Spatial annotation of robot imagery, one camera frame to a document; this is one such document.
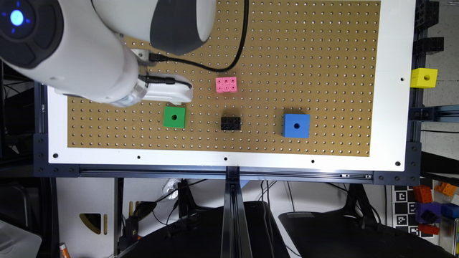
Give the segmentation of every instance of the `brown pegboard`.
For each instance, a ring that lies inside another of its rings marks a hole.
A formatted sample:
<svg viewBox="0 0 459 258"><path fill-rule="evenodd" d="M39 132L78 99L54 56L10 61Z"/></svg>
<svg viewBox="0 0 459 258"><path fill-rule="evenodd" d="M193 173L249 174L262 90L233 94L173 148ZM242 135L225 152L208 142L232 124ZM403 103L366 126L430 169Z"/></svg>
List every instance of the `brown pegboard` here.
<svg viewBox="0 0 459 258"><path fill-rule="evenodd" d="M193 82L185 129L163 127L170 103L119 108L69 97L68 146L369 156L380 4L254 1L232 71L174 62L150 67ZM218 1L211 38L182 58L227 66L239 45L242 11L242 1ZM126 44L149 48L131 38ZM226 76L237 77L238 92L215 92L215 77ZM310 138L284 138L284 113L310 114ZM219 130L223 115L240 116L242 130Z"/></svg>

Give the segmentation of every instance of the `blue light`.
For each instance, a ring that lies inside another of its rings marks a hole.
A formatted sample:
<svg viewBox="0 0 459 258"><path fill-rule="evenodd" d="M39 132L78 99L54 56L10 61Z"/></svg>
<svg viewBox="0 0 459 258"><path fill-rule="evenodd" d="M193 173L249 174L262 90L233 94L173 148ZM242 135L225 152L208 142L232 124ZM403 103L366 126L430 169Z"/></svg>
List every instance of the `blue light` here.
<svg viewBox="0 0 459 258"><path fill-rule="evenodd" d="M24 15L20 10L14 10L11 12L9 19L11 20L14 26L21 26L24 22Z"/></svg>

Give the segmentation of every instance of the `purple block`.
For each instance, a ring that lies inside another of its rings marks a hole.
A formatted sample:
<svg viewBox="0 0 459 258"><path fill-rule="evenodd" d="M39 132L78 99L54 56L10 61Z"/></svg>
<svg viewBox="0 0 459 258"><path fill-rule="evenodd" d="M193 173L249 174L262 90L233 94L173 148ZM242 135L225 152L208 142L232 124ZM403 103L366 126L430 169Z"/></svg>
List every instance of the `purple block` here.
<svg viewBox="0 0 459 258"><path fill-rule="evenodd" d="M442 204L439 203L429 203L429 204L421 204L420 202L416 203L416 221L418 223L428 223L421 216L424 214L425 211L431 211L433 214L438 216L438 219L435 223L440 223L440 217L442 215Z"/></svg>

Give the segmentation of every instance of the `yellow block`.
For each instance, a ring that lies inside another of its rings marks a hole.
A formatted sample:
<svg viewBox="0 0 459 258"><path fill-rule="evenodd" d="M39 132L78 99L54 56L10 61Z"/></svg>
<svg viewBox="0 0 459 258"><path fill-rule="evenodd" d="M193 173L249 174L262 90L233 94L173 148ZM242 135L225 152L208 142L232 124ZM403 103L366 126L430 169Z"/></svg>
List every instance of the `yellow block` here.
<svg viewBox="0 0 459 258"><path fill-rule="evenodd" d="M437 69L417 68L411 71L410 87L430 89L437 84Z"/></svg>

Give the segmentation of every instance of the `orange block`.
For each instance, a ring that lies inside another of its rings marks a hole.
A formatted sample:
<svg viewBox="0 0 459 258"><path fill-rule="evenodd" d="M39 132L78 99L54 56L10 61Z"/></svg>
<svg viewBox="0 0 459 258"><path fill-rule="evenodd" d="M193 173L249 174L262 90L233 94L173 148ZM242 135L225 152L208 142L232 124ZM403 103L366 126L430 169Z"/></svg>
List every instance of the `orange block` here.
<svg viewBox="0 0 459 258"><path fill-rule="evenodd" d="M419 231L425 234L438 234L440 232L439 228L428 224L419 224L417 228L419 229Z"/></svg>
<svg viewBox="0 0 459 258"><path fill-rule="evenodd" d="M456 191L456 186L451 186L449 183L442 183L441 186L436 186L434 189L442 194L445 194L446 196L451 197L454 195L454 191Z"/></svg>
<svg viewBox="0 0 459 258"><path fill-rule="evenodd" d="M423 204L433 202L432 192L430 190L430 187L423 186L423 185L414 186L413 190L415 191L416 201L419 201L420 203L423 203Z"/></svg>

